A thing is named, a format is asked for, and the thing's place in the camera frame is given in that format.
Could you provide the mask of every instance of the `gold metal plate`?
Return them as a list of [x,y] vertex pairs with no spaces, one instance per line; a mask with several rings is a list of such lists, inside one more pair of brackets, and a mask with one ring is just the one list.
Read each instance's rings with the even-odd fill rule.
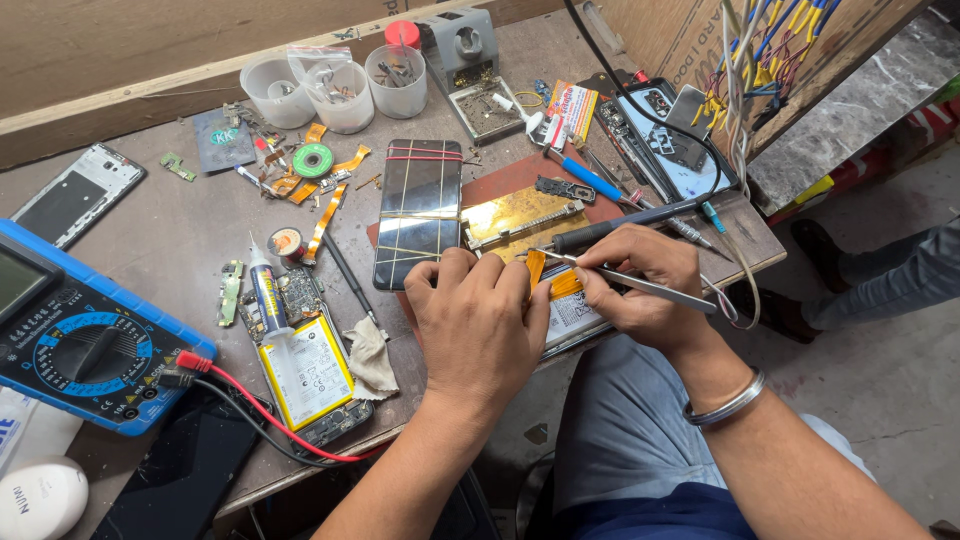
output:
[[[473,237],[482,240],[490,236],[496,236],[504,229],[511,229],[548,213],[558,211],[569,202],[570,200],[565,197],[541,193],[531,186],[482,205],[464,209],[461,214],[469,220],[470,233],[473,234]],[[580,212],[573,217],[544,223],[514,238],[509,243],[494,244],[485,253],[496,253],[504,262],[510,262],[514,260],[514,255],[525,251],[527,248],[549,244],[554,234],[566,233],[586,227],[589,224],[587,217],[583,212]]]

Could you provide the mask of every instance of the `plastic container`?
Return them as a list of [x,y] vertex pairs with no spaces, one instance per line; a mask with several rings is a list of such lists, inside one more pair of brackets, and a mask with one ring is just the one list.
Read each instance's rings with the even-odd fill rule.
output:
[[[367,57],[367,76],[373,93],[376,107],[391,118],[410,118],[420,114],[426,107],[426,63],[420,51],[406,47],[407,56],[404,58],[403,49],[399,45],[384,45],[374,49]],[[411,85],[400,88],[384,86],[379,81],[384,80],[383,72],[377,67],[382,61],[388,65],[406,65],[410,59],[414,76],[417,78]]]
[[[316,65],[307,71],[308,77],[314,77]],[[367,84],[367,73],[359,63],[353,63],[353,80],[357,88],[356,97],[344,103],[327,103],[317,97],[312,89],[307,89],[306,95],[313,102],[313,107],[320,115],[320,123],[329,130],[338,134],[355,134],[370,125],[373,120],[373,98],[370,85]]]
[[[240,70],[240,86],[263,118],[278,128],[292,130],[311,119],[315,111],[303,86],[297,84],[286,53],[264,53],[253,57]],[[284,87],[293,93],[283,95]]]

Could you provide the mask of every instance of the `blue jeans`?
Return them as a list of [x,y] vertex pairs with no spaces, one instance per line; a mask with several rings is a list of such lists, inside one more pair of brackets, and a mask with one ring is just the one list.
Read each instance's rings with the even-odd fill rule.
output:
[[[704,436],[681,416],[686,401],[680,376],[656,349],[619,335],[585,353],[557,434],[554,514],[594,501],[665,497],[682,482],[726,489]],[[874,477],[837,430],[801,418]]]
[[960,218],[869,253],[844,254],[840,276],[855,285],[804,302],[811,328],[832,330],[897,317],[960,296]]

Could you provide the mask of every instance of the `red cap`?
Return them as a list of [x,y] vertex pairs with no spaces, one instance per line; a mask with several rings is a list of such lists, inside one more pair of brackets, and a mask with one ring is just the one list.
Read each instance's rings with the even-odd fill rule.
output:
[[403,44],[420,50],[420,29],[417,25],[408,20],[399,20],[387,25],[383,31],[383,37],[388,45],[399,45],[400,36],[403,36]]

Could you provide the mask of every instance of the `silver bangle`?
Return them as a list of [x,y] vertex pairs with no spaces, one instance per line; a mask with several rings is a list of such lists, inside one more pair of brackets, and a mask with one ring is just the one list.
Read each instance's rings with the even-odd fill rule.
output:
[[756,366],[750,366],[750,369],[754,370],[754,379],[750,382],[750,385],[747,386],[746,390],[740,392],[739,395],[720,408],[711,412],[705,412],[704,414],[694,414],[693,405],[690,404],[690,401],[687,401],[684,407],[684,420],[691,426],[706,426],[707,424],[719,422],[747,406],[756,396],[760,395],[760,391],[763,390],[763,385],[767,381],[767,376],[763,373],[763,370]]

